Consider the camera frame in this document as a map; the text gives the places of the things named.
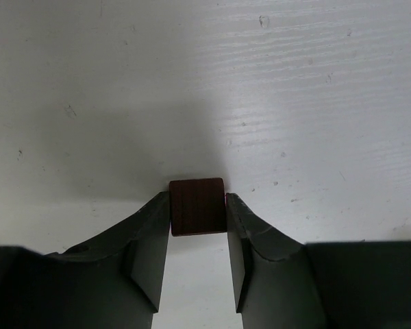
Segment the dark brown wood block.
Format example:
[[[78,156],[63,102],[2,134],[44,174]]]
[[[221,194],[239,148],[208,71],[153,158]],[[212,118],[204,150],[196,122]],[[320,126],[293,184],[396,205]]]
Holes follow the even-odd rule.
[[[222,178],[171,181],[169,196],[173,236],[227,231],[225,187]]]

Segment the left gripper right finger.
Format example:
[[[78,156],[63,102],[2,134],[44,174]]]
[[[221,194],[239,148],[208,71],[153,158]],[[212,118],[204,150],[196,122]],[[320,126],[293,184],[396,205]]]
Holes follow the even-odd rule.
[[[244,328],[411,328],[411,241],[302,244],[226,197]]]

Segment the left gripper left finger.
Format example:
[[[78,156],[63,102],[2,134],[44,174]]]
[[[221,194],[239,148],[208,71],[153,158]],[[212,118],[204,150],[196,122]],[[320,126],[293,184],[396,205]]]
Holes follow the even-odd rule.
[[[169,195],[62,253],[0,246],[0,328],[150,328],[160,305]]]

